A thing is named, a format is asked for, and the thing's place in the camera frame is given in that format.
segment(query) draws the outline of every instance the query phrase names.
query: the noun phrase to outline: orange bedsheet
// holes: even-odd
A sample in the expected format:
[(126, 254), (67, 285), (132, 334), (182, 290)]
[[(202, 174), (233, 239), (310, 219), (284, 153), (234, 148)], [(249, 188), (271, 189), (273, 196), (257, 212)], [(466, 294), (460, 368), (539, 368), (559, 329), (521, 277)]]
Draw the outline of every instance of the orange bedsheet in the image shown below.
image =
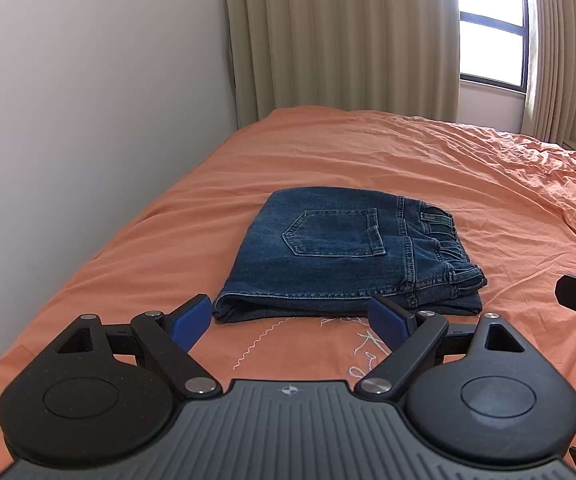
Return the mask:
[[(375, 189), (450, 211), (488, 277), (485, 311), (506, 316), (576, 388), (576, 314), (554, 299), (557, 278), (576, 274), (576, 152), (487, 128), (300, 107), (233, 134), (81, 267), (0, 358), (0, 393), (83, 312), (122, 323), (199, 292), (214, 298), (268, 195), (293, 186)], [(227, 387), (234, 377), (354, 383), (387, 351), (362, 319), (280, 318), (213, 323), (192, 355)], [(0, 431), (0, 471), (9, 462)]]

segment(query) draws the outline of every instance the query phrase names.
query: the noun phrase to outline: denim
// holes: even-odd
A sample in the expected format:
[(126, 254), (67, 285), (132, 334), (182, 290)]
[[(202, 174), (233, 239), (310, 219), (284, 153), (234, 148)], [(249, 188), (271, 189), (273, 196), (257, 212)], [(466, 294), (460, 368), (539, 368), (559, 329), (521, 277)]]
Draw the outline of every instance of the denim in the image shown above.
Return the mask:
[(366, 316), (373, 294), (410, 311), (478, 314), (486, 283), (442, 209), (379, 191), (295, 187), (272, 193), (248, 228), (213, 315)]

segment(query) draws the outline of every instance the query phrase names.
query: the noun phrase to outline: blue finger pad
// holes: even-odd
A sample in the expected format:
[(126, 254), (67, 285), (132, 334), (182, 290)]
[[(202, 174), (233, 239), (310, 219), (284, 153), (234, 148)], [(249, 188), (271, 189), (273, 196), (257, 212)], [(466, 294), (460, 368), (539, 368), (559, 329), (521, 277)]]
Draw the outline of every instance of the blue finger pad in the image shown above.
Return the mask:
[(181, 314), (172, 325), (171, 338), (188, 352), (210, 326), (212, 303), (210, 298), (203, 298)]
[(405, 319), (374, 298), (368, 302), (368, 323), (392, 352), (410, 337)]

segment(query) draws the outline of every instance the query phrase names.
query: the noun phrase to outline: white wall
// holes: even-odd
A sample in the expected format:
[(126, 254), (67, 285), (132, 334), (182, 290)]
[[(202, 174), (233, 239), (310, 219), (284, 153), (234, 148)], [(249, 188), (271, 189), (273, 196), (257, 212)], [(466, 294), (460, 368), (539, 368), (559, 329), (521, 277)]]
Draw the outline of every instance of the white wall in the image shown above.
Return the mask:
[(456, 122), (489, 126), (518, 134), (523, 120), (525, 94), (493, 86), (461, 81)]
[(223, 0), (0, 0), (0, 353), (235, 129)]

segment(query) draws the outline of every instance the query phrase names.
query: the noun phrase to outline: beige curtain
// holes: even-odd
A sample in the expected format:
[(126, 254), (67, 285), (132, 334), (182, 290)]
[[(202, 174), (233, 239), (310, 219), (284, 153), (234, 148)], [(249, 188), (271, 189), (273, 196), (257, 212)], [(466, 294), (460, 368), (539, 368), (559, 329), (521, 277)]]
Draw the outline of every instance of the beige curtain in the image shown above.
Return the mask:
[(227, 0), (239, 124), (300, 104), (456, 119), (457, 0)]
[(528, 0), (530, 66), (521, 133), (576, 142), (576, 0)]

